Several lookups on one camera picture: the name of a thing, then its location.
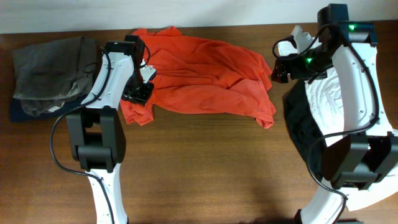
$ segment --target folded clothing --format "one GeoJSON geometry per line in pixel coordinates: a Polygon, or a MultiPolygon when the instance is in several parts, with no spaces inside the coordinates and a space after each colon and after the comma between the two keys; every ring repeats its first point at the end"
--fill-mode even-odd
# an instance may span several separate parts
{"type": "Polygon", "coordinates": [[[30,45],[12,52],[16,88],[14,99],[31,116],[87,94],[96,61],[94,39],[74,37],[30,45]]]}
{"type": "Polygon", "coordinates": [[[121,101],[127,123],[153,121],[152,106],[158,105],[186,114],[251,116],[263,128],[274,124],[275,107],[267,95],[272,72],[260,54],[218,40],[183,36],[175,27],[158,33],[139,29],[134,34],[148,46],[157,76],[145,106],[121,101]]]}

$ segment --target black garment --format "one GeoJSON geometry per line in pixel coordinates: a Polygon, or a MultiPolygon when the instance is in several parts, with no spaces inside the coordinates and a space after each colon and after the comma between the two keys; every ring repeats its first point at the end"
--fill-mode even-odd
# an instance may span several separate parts
{"type": "MultiPolygon", "coordinates": [[[[323,134],[312,117],[303,80],[299,80],[286,97],[284,115],[290,138],[303,160],[306,161],[308,147],[323,134]]],[[[320,159],[325,148],[325,142],[321,141],[312,149],[312,162],[310,165],[318,180],[322,180],[323,177],[320,159]]]]}

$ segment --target orange cloth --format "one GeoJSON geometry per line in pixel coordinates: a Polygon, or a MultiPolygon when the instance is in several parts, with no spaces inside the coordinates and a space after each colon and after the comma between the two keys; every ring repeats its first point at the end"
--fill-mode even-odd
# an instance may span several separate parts
{"type": "Polygon", "coordinates": [[[251,116],[263,128],[274,124],[275,107],[267,95],[272,72],[261,55],[218,40],[182,36],[175,27],[158,33],[139,29],[134,34],[148,46],[149,64],[157,76],[145,106],[121,100],[127,124],[153,121],[153,104],[186,114],[251,116]]]}

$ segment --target wooden surface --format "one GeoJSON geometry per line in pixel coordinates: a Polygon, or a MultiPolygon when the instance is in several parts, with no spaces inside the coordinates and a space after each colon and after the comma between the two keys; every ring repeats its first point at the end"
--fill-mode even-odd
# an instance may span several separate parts
{"type": "MultiPolygon", "coordinates": [[[[398,127],[398,22],[377,22],[377,72],[385,111],[398,127]]],[[[292,24],[181,29],[185,35],[224,40],[262,54],[271,68],[274,42],[292,24]]],[[[316,33],[316,24],[302,24],[316,33]]],[[[86,177],[58,169],[50,157],[54,119],[11,123],[14,88],[10,51],[29,44],[84,35],[123,40],[131,30],[0,35],[0,223],[95,223],[86,177]]],[[[155,107],[155,121],[126,125],[121,167],[124,208],[130,223],[239,223],[293,218],[313,197],[308,175],[286,130],[282,96],[293,83],[273,83],[268,92],[275,125],[262,129],[252,118],[231,114],[177,114],[155,107]]],[[[78,169],[70,153],[66,123],[55,135],[62,164],[78,169]]],[[[398,195],[345,218],[397,223],[398,195]]]]}

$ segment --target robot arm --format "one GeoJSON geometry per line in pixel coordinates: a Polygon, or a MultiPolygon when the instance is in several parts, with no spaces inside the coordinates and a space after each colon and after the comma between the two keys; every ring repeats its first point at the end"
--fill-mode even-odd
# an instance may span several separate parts
{"type": "Polygon", "coordinates": [[[102,180],[101,186],[96,179],[89,178],[97,223],[112,223],[112,218],[116,224],[128,223],[119,178],[126,152],[126,138],[117,109],[121,99],[145,105],[151,96],[154,85],[148,81],[155,77],[156,72],[153,67],[146,66],[142,59],[145,48],[143,41],[133,35],[127,35],[124,41],[108,42],[105,46],[108,54],[103,55],[101,70],[82,104],[92,101],[102,88],[104,91],[96,101],[86,105],[84,110],[67,115],[74,160],[80,162],[80,167],[87,174],[102,180]],[[101,126],[100,133],[87,130],[95,124],[101,126]]]}
{"type": "MultiPolygon", "coordinates": [[[[327,147],[322,155],[322,184],[357,200],[348,203],[359,209],[389,196],[375,190],[386,189],[393,194],[389,184],[397,182],[390,177],[385,179],[398,162],[398,138],[392,133],[381,101],[376,74],[376,34],[371,23],[349,21],[344,4],[330,4],[322,9],[318,13],[318,29],[315,40],[319,37],[322,44],[313,49],[309,49],[313,44],[311,38],[301,33],[301,28],[284,39],[293,43],[298,54],[276,56],[272,80],[285,83],[290,75],[311,84],[314,79],[326,78],[327,69],[336,69],[345,115],[341,134],[345,137],[327,147]]],[[[319,187],[295,220],[333,223],[343,206],[340,195],[319,187]]]]}

